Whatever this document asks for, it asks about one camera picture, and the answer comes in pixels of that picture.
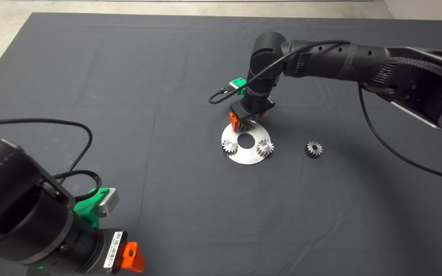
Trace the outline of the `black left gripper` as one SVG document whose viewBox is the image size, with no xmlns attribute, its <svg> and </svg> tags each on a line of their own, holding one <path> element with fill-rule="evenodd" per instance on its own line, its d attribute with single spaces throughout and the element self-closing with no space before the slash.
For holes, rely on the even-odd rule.
<svg viewBox="0 0 442 276">
<path fill-rule="evenodd" d="M 137 242 L 127 242 L 125 229 L 97 229 L 98 248 L 91 261 L 91 274 L 117 274 L 120 269 L 142 273 L 145 262 Z"/>
</svg>

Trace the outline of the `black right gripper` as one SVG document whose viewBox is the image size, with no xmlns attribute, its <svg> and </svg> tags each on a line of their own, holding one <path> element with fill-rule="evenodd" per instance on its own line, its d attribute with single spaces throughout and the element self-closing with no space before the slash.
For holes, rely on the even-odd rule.
<svg viewBox="0 0 442 276">
<path fill-rule="evenodd" d="M 271 97 L 243 97 L 231 103 L 229 117 L 232 131 L 238 131 L 241 121 L 265 117 L 274 106 L 275 101 Z"/>
</svg>

